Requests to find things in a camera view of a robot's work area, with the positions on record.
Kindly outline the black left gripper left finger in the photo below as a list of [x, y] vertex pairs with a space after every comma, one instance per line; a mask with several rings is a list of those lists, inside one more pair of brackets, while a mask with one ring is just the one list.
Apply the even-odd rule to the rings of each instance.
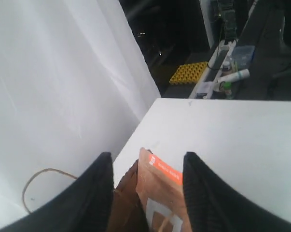
[[[45, 205], [30, 211], [25, 193], [37, 176], [47, 172], [68, 176], [74, 182]], [[104, 232], [111, 215], [113, 191], [110, 152], [101, 153], [79, 177], [55, 168], [42, 169], [26, 182], [22, 207], [0, 195], [0, 232]]]

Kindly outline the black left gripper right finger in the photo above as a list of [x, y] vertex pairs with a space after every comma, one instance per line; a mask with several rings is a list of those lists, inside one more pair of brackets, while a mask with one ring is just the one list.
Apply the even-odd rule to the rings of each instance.
[[291, 232], [291, 223], [235, 191], [194, 152], [184, 156], [182, 181], [194, 232]]

